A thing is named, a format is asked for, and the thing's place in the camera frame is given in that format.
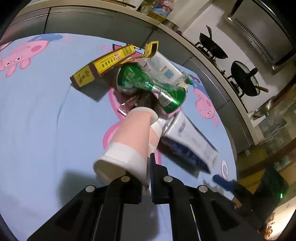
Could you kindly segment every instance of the silver screw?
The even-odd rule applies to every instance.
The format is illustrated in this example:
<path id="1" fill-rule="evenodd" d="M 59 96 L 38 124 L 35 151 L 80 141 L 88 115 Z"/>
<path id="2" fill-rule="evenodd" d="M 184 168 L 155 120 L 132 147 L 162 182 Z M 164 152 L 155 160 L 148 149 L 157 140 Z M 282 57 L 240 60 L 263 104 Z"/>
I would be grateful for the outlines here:
<path id="1" fill-rule="evenodd" d="M 87 192 L 93 192 L 94 191 L 94 186 L 87 186 L 86 188 L 85 188 L 85 191 L 87 191 Z"/>
<path id="2" fill-rule="evenodd" d="M 127 183 L 130 180 L 130 178 L 128 176 L 123 176 L 120 180 L 124 183 Z"/>
<path id="3" fill-rule="evenodd" d="M 164 180 L 165 182 L 167 182 L 167 183 L 170 183 L 170 182 L 173 180 L 173 178 L 172 178 L 171 176 L 165 176 L 165 177 L 163 178 L 163 180 Z"/>
<path id="4" fill-rule="evenodd" d="M 199 186 L 198 190 L 200 190 L 201 192 L 207 192 L 208 189 L 207 189 L 207 186 L 201 185 Z"/>

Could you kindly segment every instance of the gray cabinet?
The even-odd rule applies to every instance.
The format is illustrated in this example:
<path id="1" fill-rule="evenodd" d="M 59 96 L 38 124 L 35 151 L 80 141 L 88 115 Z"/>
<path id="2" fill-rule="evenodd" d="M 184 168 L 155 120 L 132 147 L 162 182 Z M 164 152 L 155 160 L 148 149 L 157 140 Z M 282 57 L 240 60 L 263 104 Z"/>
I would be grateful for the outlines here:
<path id="1" fill-rule="evenodd" d="M 98 36 L 142 46 L 154 26 L 135 17 L 90 7 L 54 7 L 45 33 Z"/>
<path id="2" fill-rule="evenodd" d="M 16 39 L 43 34 L 49 8 L 23 14 L 13 20 L 0 40 L 0 45 Z"/>
<path id="3" fill-rule="evenodd" d="M 198 75 L 215 109 L 220 108 L 226 104 L 227 101 L 229 101 L 230 98 L 223 87 L 197 58 L 192 57 L 191 59 L 187 60 L 186 63 L 183 64 L 183 67 L 193 71 Z"/>
<path id="4" fill-rule="evenodd" d="M 217 113 L 223 125 L 229 130 L 237 153 L 249 148 L 251 144 L 254 144 L 245 122 L 231 100 L 220 107 Z"/>
<path id="5" fill-rule="evenodd" d="M 179 65 L 193 56 L 187 48 L 161 29 L 154 31 L 146 42 L 150 41 L 159 41 L 158 51 Z"/>

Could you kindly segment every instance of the table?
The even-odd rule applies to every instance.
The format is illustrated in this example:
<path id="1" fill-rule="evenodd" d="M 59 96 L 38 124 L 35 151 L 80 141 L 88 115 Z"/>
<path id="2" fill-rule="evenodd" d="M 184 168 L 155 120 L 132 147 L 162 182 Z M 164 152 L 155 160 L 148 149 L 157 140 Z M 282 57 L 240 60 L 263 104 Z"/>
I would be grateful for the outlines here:
<path id="1" fill-rule="evenodd" d="M 92 164 L 104 152 L 108 135 L 122 116 L 112 89 L 93 82 L 81 91 L 69 77 L 88 62 L 125 43 L 74 34 L 44 34 L 18 39 L 0 51 L 0 214 L 16 238 L 26 240 L 89 184 L 103 183 Z M 206 91 L 191 75 L 182 111 L 219 151 L 212 174 L 189 174 L 164 155 L 158 162 L 185 185 L 212 182 L 214 174 L 236 179 L 230 141 L 217 113 L 205 119 L 196 102 Z M 126 205 L 122 240 L 171 240 L 167 204 Z"/>

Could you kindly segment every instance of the blue square on package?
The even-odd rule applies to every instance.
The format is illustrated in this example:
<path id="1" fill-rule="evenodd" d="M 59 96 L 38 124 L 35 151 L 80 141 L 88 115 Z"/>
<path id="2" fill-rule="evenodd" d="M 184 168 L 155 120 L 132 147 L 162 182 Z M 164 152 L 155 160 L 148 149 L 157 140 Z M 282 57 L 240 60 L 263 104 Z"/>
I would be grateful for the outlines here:
<path id="1" fill-rule="evenodd" d="M 170 69 L 168 69 L 168 70 L 164 73 L 164 75 L 165 75 L 168 79 L 170 79 L 171 77 L 174 76 L 174 73 L 173 73 Z"/>

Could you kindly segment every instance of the cartoon pig eye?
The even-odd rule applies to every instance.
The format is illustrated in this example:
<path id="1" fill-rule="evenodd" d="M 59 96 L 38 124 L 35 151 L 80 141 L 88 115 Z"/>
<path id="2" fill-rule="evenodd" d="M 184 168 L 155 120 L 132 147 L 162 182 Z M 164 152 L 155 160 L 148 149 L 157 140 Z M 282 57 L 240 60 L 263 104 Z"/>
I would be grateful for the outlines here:
<path id="1" fill-rule="evenodd" d="M 4 67 L 8 66 L 10 63 L 11 63 L 11 61 L 8 61 L 8 62 L 4 65 Z"/>
<path id="2" fill-rule="evenodd" d="M 15 62 L 16 62 L 16 61 L 19 61 L 20 59 L 22 59 L 22 57 L 21 57 L 21 56 L 20 56 L 20 57 L 18 57 L 18 58 L 16 58 L 16 59 L 15 59 Z"/>

